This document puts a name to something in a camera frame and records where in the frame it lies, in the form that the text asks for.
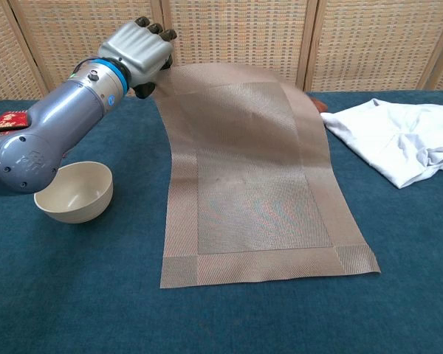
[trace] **teal tablecloth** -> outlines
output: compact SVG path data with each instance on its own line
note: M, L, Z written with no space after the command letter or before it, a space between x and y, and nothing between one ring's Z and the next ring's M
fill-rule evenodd
M443 92L315 96L330 111L443 104ZM112 169L101 217L65 225L32 196L0 198L0 353L443 353L443 172L398 190L328 135L381 275L160 290L171 153L154 102L128 98L65 161Z

